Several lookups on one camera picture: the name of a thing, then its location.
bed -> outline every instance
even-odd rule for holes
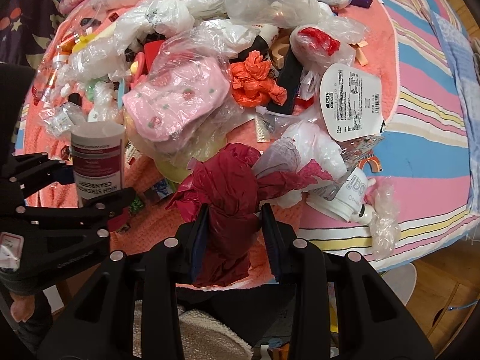
[[[470,191],[469,148],[455,81],[422,9],[430,8],[460,31],[465,33],[465,29],[445,0],[374,0],[374,3],[376,10],[353,7],[347,16],[368,20],[366,24],[373,29],[367,39],[370,48],[365,48],[370,61],[366,70],[381,75],[382,86],[388,90],[387,96],[382,93],[387,99],[383,104],[388,120],[385,139],[374,150],[382,171],[373,174],[368,166],[364,169],[368,176],[379,179],[390,176],[393,180],[401,207],[400,243],[391,257],[375,262],[371,261],[371,237],[366,227],[334,221],[303,202],[289,210],[276,210],[275,214],[278,220],[298,229],[300,237],[311,240],[322,250],[342,255],[357,250],[383,271],[450,245],[476,226],[479,218],[466,208]],[[53,45],[65,33],[71,17],[84,8],[76,9],[60,25],[47,56],[52,55]],[[372,17],[372,12],[381,17]],[[379,23],[384,23],[385,28],[378,29]],[[48,151],[51,157],[58,157],[68,142],[47,137],[37,123],[37,113],[38,107],[27,96],[16,153]],[[232,132],[229,142],[249,143],[259,150],[265,148],[265,144],[256,143],[252,123]],[[126,184],[143,191],[159,178],[153,162],[143,157],[126,173]],[[74,186],[47,187],[30,197],[28,203],[75,206],[76,192]],[[111,248],[138,253],[174,235],[182,220],[173,211],[164,211],[163,205],[147,207],[134,217],[132,229],[127,233],[112,234]],[[250,277],[230,288],[254,287],[271,280],[261,237],[250,255]]]

yellow plastic item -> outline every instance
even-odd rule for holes
[[[73,46],[73,49],[71,50],[72,53],[76,53],[77,51],[80,51],[83,49],[89,42],[91,42],[93,39],[97,37],[97,34],[91,33],[90,35],[80,35],[80,40],[78,43],[76,43],[75,46]]]

barcode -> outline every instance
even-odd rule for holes
[[[380,96],[375,93],[375,114],[380,114]]]

white label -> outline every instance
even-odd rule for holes
[[[0,233],[0,268],[20,268],[23,237],[11,233]]]
[[[320,84],[320,104],[327,130],[339,142],[381,132],[382,82],[377,76],[333,64]]]

metal screw head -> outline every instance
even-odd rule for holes
[[[171,237],[171,238],[167,238],[163,244],[168,247],[168,248],[174,248],[176,247],[178,244],[179,244],[179,240],[174,238],[174,237]]]
[[[100,238],[107,238],[110,233],[108,230],[105,230],[105,229],[99,229],[97,230],[97,235],[100,237]]]
[[[351,251],[348,255],[346,255],[349,260],[358,263],[362,259],[362,255],[357,251]]]
[[[293,246],[295,246],[298,249],[306,248],[307,245],[308,243],[303,238],[297,238],[293,240]]]
[[[111,252],[110,259],[111,261],[120,261],[125,254],[121,250],[116,250]]]

